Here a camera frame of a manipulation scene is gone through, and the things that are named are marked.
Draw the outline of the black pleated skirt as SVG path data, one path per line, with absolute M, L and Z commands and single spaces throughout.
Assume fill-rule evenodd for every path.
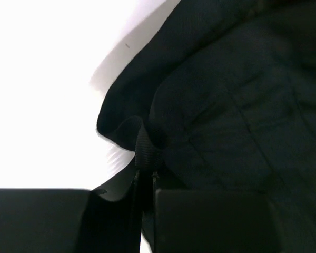
M 180 1 L 96 128 L 190 188 L 265 193 L 287 252 L 316 252 L 316 1 Z

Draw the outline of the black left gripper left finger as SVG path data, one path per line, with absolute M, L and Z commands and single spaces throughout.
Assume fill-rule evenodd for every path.
M 0 189 L 0 252 L 138 252 L 138 180 L 119 200 L 105 189 Z

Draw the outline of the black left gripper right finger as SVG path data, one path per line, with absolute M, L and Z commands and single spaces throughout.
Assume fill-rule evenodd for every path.
M 188 189 L 153 176 L 154 252 L 316 252 L 316 177 L 265 192 Z

